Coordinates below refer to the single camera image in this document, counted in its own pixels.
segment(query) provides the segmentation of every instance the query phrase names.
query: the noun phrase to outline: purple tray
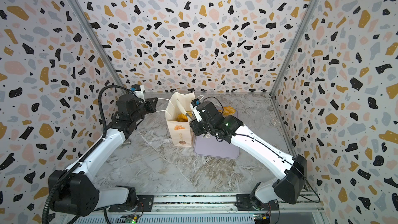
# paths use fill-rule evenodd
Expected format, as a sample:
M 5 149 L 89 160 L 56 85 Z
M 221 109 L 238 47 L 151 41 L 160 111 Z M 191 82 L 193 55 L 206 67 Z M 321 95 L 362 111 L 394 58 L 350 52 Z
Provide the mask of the purple tray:
M 239 147 L 226 141 L 218 142 L 214 136 L 210 138 L 199 136 L 196 137 L 193 152 L 199 156 L 236 159 L 239 156 Z

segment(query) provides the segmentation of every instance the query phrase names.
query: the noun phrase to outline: beige paper bag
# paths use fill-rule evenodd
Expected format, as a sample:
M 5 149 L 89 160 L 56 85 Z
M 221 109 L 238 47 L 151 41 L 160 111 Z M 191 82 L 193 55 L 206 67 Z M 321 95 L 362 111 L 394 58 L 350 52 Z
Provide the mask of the beige paper bag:
M 174 146 L 192 147 L 193 131 L 191 127 L 189 127 L 191 119 L 188 118 L 189 122 L 178 122 L 176 120 L 178 114 L 182 113 L 177 107 L 177 100 L 181 103 L 182 107 L 184 107 L 185 111 L 191 111 L 190 104 L 194 99 L 194 93 L 184 95 L 175 92 L 167 105 L 164 115 Z

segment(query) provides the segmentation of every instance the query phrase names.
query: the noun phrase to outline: terrazzo patterned wall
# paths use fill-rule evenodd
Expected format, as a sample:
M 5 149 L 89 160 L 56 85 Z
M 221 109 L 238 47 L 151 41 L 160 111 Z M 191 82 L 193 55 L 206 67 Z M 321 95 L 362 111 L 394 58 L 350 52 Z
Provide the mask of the terrazzo patterned wall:
M 122 80 L 266 92 L 310 0 L 78 0 Z
M 320 0 L 275 99 L 331 223 L 398 223 L 397 0 Z
M 0 223 L 41 223 L 48 176 L 102 134 L 97 92 L 112 79 L 66 0 L 2 1 Z

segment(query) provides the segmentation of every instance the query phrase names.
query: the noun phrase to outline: gray marble surface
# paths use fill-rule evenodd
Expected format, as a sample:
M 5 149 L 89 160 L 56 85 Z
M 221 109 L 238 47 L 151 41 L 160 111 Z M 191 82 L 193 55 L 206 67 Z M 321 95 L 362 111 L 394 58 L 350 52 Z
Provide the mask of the gray marble surface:
M 269 96 L 205 94 L 208 96 L 217 97 L 225 107 L 234 107 L 254 133 L 288 153 L 280 131 L 271 124 L 275 114 Z M 149 93 L 146 97 L 170 98 L 171 94 Z M 157 110 L 165 109 L 167 103 L 159 100 Z M 175 147 L 164 112 L 148 114 L 129 141 L 131 144 L 117 148 L 101 167 L 94 183 L 97 188 L 126 185 L 137 192 L 242 192 L 274 177 L 242 149 L 238 158 L 225 159 L 198 156 L 193 147 Z

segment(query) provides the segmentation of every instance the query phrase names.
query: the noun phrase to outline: black mounting plate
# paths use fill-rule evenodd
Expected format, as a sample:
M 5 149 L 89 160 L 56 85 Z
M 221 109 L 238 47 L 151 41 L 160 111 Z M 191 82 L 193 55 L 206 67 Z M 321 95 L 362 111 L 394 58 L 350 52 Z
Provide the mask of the black mounting plate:
M 142 206 L 144 206 L 144 212 L 151 212 L 153 205 L 153 195 L 137 195 L 138 197 L 138 209 L 136 213 L 142 213 Z M 130 211 L 125 205 L 112 205 L 108 212 L 125 212 L 125 210 Z
M 275 201 L 269 201 L 268 203 L 271 205 L 272 211 L 279 209 L 279 203 L 275 203 Z M 251 205 L 249 194 L 237 194 L 235 206 L 238 207 L 238 211 L 257 211 L 257 209 Z

